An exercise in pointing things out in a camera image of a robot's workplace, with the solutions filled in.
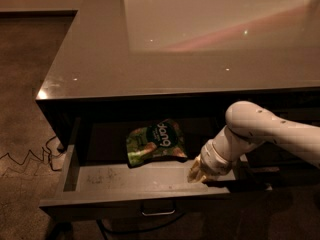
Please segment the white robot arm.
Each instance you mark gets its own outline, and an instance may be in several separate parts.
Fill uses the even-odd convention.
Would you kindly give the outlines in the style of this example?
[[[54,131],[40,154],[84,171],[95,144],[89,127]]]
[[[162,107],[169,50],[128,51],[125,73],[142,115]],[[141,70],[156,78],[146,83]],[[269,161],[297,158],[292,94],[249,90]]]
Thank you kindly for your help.
[[[208,182],[227,175],[242,155],[265,142],[319,167],[320,128],[280,118],[249,101],[238,101],[225,113],[226,125],[201,148],[187,180]]]

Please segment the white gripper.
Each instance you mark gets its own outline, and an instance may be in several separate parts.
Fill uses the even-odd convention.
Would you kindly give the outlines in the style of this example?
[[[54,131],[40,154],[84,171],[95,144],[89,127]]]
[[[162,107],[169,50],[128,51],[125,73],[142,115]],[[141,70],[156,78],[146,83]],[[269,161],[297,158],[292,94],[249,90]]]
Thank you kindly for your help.
[[[213,145],[213,140],[208,140],[201,148],[187,176],[189,183],[205,182],[208,176],[224,176],[231,170],[231,163],[222,158]]]

